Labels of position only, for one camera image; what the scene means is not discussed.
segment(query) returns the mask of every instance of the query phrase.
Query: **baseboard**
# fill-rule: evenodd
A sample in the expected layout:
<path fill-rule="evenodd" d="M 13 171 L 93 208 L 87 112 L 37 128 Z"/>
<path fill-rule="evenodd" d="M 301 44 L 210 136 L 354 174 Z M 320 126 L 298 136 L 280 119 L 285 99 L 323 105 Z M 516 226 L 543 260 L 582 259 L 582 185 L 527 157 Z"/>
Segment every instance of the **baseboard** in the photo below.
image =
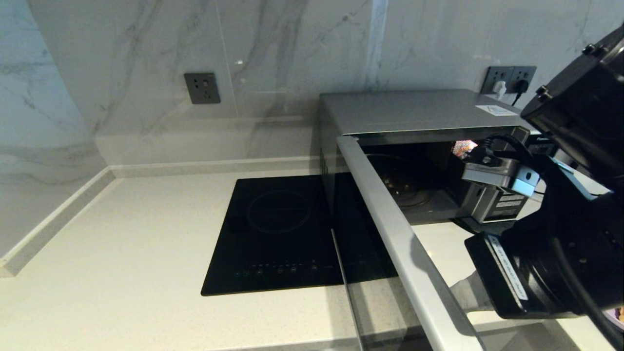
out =
<path fill-rule="evenodd" d="M 0 259 L 0 278 L 14 277 L 93 198 L 115 180 L 109 167 L 71 195 Z"/>
<path fill-rule="evenodd" d="M 117 178 L 185 176 L 189 174 L 233 173 L 256 171 L 288 171 L 310 169 L 319 173 L 318 157 L 282 157 L 276 159 L 248 159 L 238 161 L 185 162 L 111 166 Z"/>

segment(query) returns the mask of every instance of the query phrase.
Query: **microwave label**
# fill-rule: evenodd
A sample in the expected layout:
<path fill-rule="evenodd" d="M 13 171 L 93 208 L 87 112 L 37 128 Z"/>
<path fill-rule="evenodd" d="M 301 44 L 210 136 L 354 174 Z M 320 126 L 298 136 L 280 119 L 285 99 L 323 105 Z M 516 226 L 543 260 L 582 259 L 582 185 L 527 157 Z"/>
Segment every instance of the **microwave label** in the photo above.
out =
<path fill-rule="evenodd" d="M 492 244 L 492 248 L 496 253 L 496 256 L 499 258 L 500 265 L 503 266 L 505 273 L 507 273 L 507 278 L 509 278 L 509 282 L 511 286 L 514 288 L 515 294 L 520 300 L 528 300 L 529 296 L 527 292 L 524 290 L 522 283 L 520 283 L 520 279 L 518 279 L 518 275 L 515 273 L 514 267 L 509 262 L 509 258 L 503 250 L 503 246 L 500 244 L 499 238 L 488 235 L 487 238 L 490 240 L 490 244 Z"/>
<path fill-rule="evenodd" d="M 494 116 L 517 116 L 518 115 L 515 112 L 511 112 L 507 109 L 504 109 L 496 105 L 475 105 L 475 107 L 478 107 L 479 109 L 482 109 L 483 111 Z"/>

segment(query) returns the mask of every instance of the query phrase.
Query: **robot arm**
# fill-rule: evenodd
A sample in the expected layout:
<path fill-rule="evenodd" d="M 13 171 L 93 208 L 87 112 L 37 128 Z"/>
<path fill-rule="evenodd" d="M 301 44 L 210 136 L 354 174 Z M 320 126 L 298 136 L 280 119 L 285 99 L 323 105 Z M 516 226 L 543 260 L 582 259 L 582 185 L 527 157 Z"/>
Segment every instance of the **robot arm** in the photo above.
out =
<path fill-rule="evenodd" d="M 501 317 L 587 314 L 621 350 L 622 334 L 602 310 L 624 305 L 624 26 L 542 86 L 522 117 L 611 192 L 591 195 L 565 165 L 511 140 L 513 157 L 478 147 L 465 179 L 531 195 L 539 175 L 547 191 L 540 210 L 501 236 L 483 232 L 467 239 L 470 257 Z M 501 167 L 505 162 L 516 165 Z"/>

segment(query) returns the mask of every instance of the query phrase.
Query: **microwave oven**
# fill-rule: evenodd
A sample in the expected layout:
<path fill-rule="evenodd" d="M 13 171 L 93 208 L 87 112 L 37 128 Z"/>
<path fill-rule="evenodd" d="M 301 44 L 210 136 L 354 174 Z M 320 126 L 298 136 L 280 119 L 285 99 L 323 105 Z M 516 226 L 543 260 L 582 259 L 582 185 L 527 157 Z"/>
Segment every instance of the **microwave oven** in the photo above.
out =
<path fill-rule="evenodd" d="M 515 218 L 525 197 L 461 174 L 463 155 L 489 135 L 529 139 L 519 113 L 463 89 L 321 95 L 321 177 L 362 349 L 484 348 L 411 226 Z M 374 333 L 388 318 L 401 328 Z"/>

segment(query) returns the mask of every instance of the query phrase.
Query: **microwave door handle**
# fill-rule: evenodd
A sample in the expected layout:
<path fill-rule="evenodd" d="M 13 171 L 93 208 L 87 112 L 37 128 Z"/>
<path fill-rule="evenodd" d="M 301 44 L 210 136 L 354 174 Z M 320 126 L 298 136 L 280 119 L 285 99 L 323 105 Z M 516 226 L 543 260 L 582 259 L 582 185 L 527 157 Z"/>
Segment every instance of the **microwave door handle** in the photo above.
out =
<path fill-rule="evenodd" d="M 341 136 L 336 142 L 433 349 L 485 350 L 357 139 Z"/>

